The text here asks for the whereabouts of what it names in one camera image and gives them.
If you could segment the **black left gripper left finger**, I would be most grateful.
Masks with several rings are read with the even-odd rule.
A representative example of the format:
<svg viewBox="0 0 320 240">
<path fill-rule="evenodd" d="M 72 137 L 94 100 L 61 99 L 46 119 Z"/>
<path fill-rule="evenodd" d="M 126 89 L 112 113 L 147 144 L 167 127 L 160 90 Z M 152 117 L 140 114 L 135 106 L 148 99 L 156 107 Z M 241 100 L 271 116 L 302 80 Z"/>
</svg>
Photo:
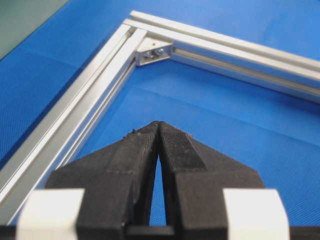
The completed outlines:
<svg viewBox="0 0 320 240">
<path fill-rule="evenodd" d="M 158 152 L 159 122 L 53 171 L 29 196 L 18 240 L 122 240 L 135 206 L 151 203 L 148 178 Z"/>
</svg>

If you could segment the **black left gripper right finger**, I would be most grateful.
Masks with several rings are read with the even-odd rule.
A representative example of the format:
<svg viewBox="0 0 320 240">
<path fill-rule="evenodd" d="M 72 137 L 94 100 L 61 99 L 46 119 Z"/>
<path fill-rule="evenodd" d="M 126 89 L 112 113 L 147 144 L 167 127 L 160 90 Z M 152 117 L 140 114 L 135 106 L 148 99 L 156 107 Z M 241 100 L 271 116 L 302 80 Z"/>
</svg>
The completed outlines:
<svg viewBox="0 0 320 240">
<path fill-rule="evenodd" d="M 288 240 L 282 200 L 252 168 L 159 123 L 167 222 L 185 240 Z"/>
</svg>

